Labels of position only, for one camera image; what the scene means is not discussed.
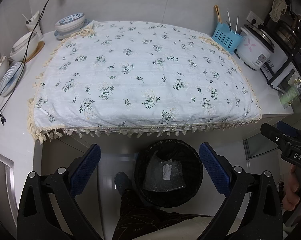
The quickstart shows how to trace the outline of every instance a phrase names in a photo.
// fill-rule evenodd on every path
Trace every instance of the countertop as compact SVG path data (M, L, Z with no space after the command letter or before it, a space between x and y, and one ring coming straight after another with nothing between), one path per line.
M35 89L32 85L38 81L35 77L45 71L46 67L43 67L43 63L49 59L50 53L60 43L53 33L44 34L42 39L45 42L44 48L25 65L20 83L2 112L7 121L4 126L0 122L0 154L14 162L14 187L17 206L28 173L37 171L41 174L42 145L39 144L38 140L34 142L27 131L27 101L34 97ZM248 68L236 55L234 58L257 96L263 117L293 114L290 106L286 109L282 107L278 92L267 85L261 71ZM6 100L7 97L0 98L0 107Z

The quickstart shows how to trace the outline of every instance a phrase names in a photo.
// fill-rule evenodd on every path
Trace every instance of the gray tile wall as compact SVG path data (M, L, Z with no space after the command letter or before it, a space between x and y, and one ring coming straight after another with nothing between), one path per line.
M0 53L9 56L14 43L28 32L22 13L31 17L28 0L3 0L0 4Z
M55 23L69 14L84 12L88 19L97 21L135 20L181 26L213 34L217 17L214 4L221 10L225 22L227 10L232 24L245 23L250 10L262 19L273 0L50 0L41 21L43 33L54 30ZM29 0L33 11L41 10L46 0Z

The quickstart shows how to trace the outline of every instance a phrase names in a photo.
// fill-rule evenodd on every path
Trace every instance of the rice cooker label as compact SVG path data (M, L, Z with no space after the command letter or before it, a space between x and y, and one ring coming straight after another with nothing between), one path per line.
M258 57L258 60L259 60L260 62L264 63L265 60L266 60L266 57L265 57L263 54L260 54L259 57Z

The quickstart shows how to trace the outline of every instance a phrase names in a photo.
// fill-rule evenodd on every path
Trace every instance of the brown pants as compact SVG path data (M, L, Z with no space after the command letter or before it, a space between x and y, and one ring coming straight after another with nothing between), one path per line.
M204 215L167 213L143 205L132 189L126 189L122 195L121 218L115 228L112 240L131 240L139 236L175 225L186 219Z

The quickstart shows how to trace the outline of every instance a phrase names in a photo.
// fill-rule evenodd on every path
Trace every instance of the hand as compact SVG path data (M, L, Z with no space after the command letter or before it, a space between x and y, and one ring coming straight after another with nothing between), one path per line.
M291 164L288 176L288 183L285 184L286 196L283 198L283 206L284 209L289 211L294 210L295 206L300 200L299 196L296 194L300 185L295 175L295 169L296 166Z

